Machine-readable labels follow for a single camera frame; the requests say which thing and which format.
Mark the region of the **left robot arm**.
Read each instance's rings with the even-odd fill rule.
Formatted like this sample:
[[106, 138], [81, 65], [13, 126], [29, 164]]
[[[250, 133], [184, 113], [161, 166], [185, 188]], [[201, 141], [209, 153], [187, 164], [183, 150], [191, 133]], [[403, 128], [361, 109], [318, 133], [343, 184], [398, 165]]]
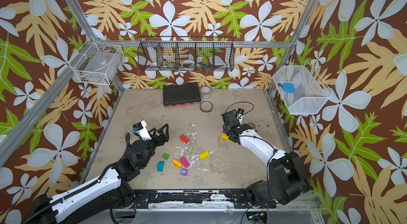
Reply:
[[137, 177], [154, 156], [157, 147], [169, 140], [169, 126], [146, 130], [141, 123], [132, 132], [139, 139], [130, 142], [126, 134], [126, 149], [115, 163], [105, 167], [96, 178], [61, 194], [36, 198], [23, 224], [77, 224], [107, 209], [128, 207], [135, 193], [129, 182]]

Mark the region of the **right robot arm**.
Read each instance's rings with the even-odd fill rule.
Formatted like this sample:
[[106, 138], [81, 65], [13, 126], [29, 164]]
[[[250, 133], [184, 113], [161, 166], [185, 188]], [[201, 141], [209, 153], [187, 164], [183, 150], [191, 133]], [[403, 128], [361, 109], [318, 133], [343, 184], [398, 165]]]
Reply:
[[250, 150], [266, 165], [267, 179], [247, 188], [249, 203], [252, 206], [266, 203], [274, 208], [277, 203], [286, 205], [308, 192], [311, 186], [301, 157], [295, 152], [278, 149], [250, 125], [242, 124], [243, 115], [243, 109], [223, 113], [223, 135]]

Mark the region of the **red block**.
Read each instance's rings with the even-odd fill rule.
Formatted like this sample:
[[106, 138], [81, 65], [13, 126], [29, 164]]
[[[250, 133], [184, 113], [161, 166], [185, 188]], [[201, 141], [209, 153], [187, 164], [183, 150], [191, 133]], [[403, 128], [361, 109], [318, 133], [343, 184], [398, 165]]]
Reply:
[[188, 144], [190, 142], [190, 140], [188, 139], [188, 137], [186, 137], [185, 135], [181, 135], [180, 136], [180, 140], [182, 142], [184, 142], [185, 144]]

